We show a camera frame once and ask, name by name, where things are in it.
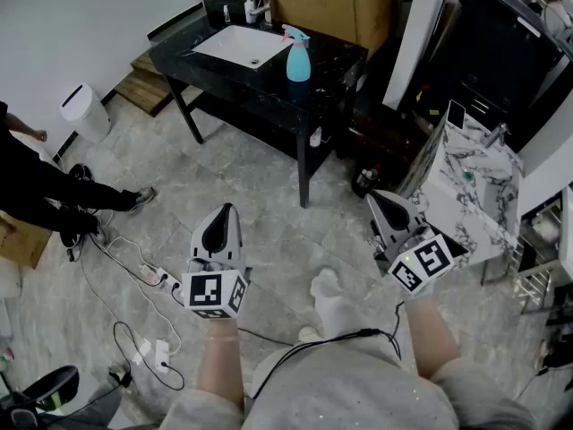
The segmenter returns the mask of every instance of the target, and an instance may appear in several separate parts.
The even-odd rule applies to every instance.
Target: white marker cube
[[[184,306],[203,319],[235,319],[247,287],[237,270],[184,274]]]
[[[399,255],[389,274],[415,295],[453,267],[454,259],[446,241],[438,234]]]

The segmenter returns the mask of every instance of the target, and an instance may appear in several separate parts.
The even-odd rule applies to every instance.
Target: spray bottle
[[[253,0],[244,0],[244,17],[247,20],[247,24],[254,24],[257,21],[257,16],[253,16],[251,11],[254,10]]]
[[[295,39],[286,61],[286,77],[291,82],[305,82],[311,77],[311,60],[304,47],[304,40],[310,37],[290,25],[283,24],[283,29],[285,30],[283,41],[288,37]]]

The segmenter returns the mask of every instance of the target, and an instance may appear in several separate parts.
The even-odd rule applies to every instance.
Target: black table
[[[272,28],[248,26],[282,34]],[[302,207],[308,206],[309,182],[332,148],[341,151],[342,131],[348,127],[355,103],[356,84],[363,73],[367,50],[328,35],[304,30],[312,74],[306,82],[287,79],[289,48],[256,70],[192,49],[225,26],[205,16],[169,37],[150,51],[157,70],[165,75],[193,136],[203,143],[191,111],[199,108],[272,145],[298,160]],[[181,84],[203,93],[185,104]],[[314,149],[310,136],[318,127],[322,144]]]

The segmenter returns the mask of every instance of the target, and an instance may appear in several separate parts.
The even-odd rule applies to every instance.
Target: gray sleeve
[[[171,407],[159,430],[240,430],[244,413],[206,391],[187,391]]]
[[[466,358],[448,362],[433,376],[432,382],[448,396],[462,429],[535,429],[531,413],[505,395],[480,367]]]

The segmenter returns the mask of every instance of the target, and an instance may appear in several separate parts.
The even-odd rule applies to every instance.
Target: black marble countertop
[[[280,23],[271,29],[262,24],[233,25],[284,33]],[[192,50],[225,27],[208,16],[189,24],[151,49],[153,64],[165,75],[232,101],[295,133],[308,131],[313,116],[320,118],[336,109],[362,74],[368,53],[355,44],[303,30],[310,37],[311,78],[291,82],[286,69],[288,48],[256,70]]]

